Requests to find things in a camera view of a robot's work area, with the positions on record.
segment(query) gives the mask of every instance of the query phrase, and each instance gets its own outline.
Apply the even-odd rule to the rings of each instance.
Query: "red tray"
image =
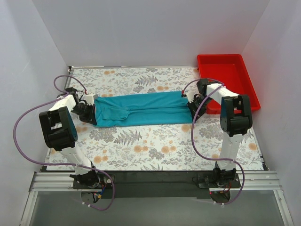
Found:
[[[225,83],[227,89],[238,94],[247,94],[251,110],[260,109],[260,104],[251,83],[244,60],[240,54],[198,55],[198,69],[201,78],[217,79]],[[221,106],[211,101],[207,114],[220,114]]]

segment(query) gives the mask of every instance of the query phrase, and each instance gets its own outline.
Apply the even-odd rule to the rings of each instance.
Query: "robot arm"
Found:
[[[211,92],[222,84],[200,79],[197,82],[199,94],[188,93],[188,107],[192,118],[199,105]],[[236,159],[243,135],[252,127],[251,104],[248,95],[239,95],[221,87],[213,93],[201,107],[197,119],[206,112],[206,106],[211,100],[221,105],[221,128],[223,130],[222,150],[219,158]],[[235,176],[236,165],[232,161],[217,161],[214,171],[217,180],[232,180]]]
[[[70,112],[79,115],[81,121],[96,124],[94,100],[97,95],[86,95],[84,102],[79,100],[77,90],[67,88],[68,96],[56,102],[56,104],[46,112],[39,114],[40,123],[46,145],[61,152],[68,162],[76,165],[94,167],[92,162],[83,154],[76,145],[78,135],[73,124]],[[99,177],[94,170],[74,166],[76,176],[82,185],[89,187],[97,186]]]

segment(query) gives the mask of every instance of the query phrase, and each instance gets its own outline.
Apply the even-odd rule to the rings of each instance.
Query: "white backdrop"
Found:
[[[0,0],[0,15],[0,225],[16,226],[40,166],[19,154],[13,126],[23,112],[57,96],[52,81],[68,68],[31,0]],[[58,82],[61,88],[63,84],[64,79]],[[38,113],[24,117],[17,136],[24,152],[43,161],[48,148]]]
[[[33,2],[68,66],[146,66],[242,53],[269,0]]]
[[[261,103],[254,130],[296,226],[301,225],[300,12],[301,0],[271,0],[243,52]]]

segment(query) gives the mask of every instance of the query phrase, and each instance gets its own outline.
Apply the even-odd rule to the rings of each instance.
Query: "fabric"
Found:
[[[187,102],[180,91],[99,97],[96,127],[192,123]]]

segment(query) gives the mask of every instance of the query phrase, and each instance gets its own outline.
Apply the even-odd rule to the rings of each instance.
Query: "floral pattern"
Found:
[[[138,93],[182,90],[199,78],[196,68],[75,69],[89,93],[111,97]],[[82,87],[74,80],[70,86]],[[191,84],[188,91],[197,91]],[[72,119],[79,135],[78,146],[101,170],[212,170],[215,162],[199,157],[190,139],[190,124],[95,128]],[[218,158],[222,146],[219,115],[203,115],[195,124],[194,140],[202,155]],[[245,170],[263,170],[253,129],[244,136],[237,161]],[[67,160],[55,151],[49,162]],[[48,170],[72,170],[69,166],[48,166]]]

